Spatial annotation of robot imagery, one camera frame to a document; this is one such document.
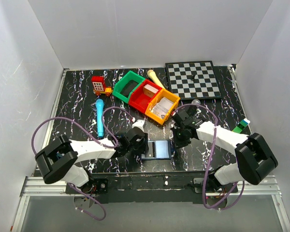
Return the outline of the red plastic bin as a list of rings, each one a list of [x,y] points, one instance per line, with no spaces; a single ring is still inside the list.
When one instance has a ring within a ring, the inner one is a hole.
[[[145,85],[151,85],[155,88],[157,88],[159,91],[162,90],[161,87],[157,86],[155,83],[149,81],[149,80],[145,80],[142,84],[140,84],[140,86],[132,93],[128,104],[135,108],[136,110],[138,110],[139,112],[141,112],[142,114],[145,114],[149,103],[154,99],[154,97],[159,93],[159,91],[155,94],[154,97],[150,98],[148,96],[146,96],[143,93],[143,87]]]

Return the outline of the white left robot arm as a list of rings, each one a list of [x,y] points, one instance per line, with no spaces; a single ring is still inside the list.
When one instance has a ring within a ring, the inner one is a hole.
[[[147,133],[134,127],[128,132],[117,136],[118,147],[111,138],[95,141],[69,140],[62,135],[35,155],[45,184],[53,184],[60,180],[72,183],[77,187],[89,182],[89,172],[75,164],[86,160],[115,159],[126,155],[148,155],[153,151],[154,143],[148,141]]]

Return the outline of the green lego brick stack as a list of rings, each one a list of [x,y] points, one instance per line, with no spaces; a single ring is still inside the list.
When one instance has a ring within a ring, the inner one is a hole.
[[[249,124],[250,120],[244,118],[237,124],[237,126],[232,131],[235,133],[241,133]]]

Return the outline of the red yellow toy train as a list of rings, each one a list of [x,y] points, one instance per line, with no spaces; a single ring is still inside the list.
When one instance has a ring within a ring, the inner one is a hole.
[[[92,76],[91,82],[93,85],[93,91],[96,96],[105,94],[107,97],[109,97],[113,93],[112,88],[105,84],[105,79],[103,76]]]

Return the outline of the cream toy microphone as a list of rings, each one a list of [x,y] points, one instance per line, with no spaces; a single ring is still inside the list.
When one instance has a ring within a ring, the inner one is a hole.
[[[161,81],[158,79],[156,73],[154,70],[148,70],[147,71],[147,76],[155,83],[157,86],[165,89],[164,85],[161,83]]]

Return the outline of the green plastic bin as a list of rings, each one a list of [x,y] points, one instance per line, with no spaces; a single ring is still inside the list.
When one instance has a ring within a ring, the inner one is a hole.
[[[144,81],[144,77],[129,71],[114,85],[113,95],[121,101],[128,103],[132,93]]]

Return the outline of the white cards stack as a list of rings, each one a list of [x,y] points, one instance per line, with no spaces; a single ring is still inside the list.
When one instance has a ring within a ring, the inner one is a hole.
[[[151,110],[151,113],[164,119],[173,106],[173,102],[166,97],[163,97]]]

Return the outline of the yellow plastic bin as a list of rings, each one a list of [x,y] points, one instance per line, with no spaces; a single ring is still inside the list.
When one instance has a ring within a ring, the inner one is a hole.
[[[149,102],[145,115],[158,124],[163,125],[168,120],[172,111],[177,108],[180,97],[161,89],[159,93]]]

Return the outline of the black white chessboard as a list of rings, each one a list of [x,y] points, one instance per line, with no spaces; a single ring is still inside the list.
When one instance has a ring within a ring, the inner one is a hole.
[[[165,70],[168,90],[182,100],[222,98],[210,60],[166,63]]]

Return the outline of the black silver microphone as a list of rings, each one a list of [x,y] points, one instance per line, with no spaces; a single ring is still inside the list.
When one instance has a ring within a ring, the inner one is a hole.
[[[198,100],[198,99],[194,99],[192,102],[191,102],[191,105],[188,109],[189,111],[189,114],[190,115],[195,115],[196,112],[197,112],[197,109],[198,109],[198,105],[200,104],[201,102]]]

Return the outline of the navy blue card holder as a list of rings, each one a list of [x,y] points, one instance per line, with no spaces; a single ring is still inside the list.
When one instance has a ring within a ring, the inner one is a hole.
[[[175,148],[170,140],[149,141],[148,151],[141,155],[141,160],[170,160]]]

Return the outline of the blue toy microphone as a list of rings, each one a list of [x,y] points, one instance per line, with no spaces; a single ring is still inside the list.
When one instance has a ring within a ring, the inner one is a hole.
[[[97,99],[96,103],[96,116],[97,116],[97,136],[98,138],[102,138],[104,136],[104,127],[102,123],[102,114],[104,108],[104,102],[102,99]]]

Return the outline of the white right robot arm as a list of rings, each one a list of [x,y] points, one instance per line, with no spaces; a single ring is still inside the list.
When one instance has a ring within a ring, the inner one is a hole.
[[[171,130],[177,148],[186,147],[194,138],[215,142],[236,157],[236,163],[220,166],[209,173],[207,180],[201,183],[208,191],[217,191],[238,181],[258,185],[278,166],[266,140],[258,133],[245,135],[216,127],[206,119],[195,119],[185,109],[173,113],[172,118],[175,124]]]

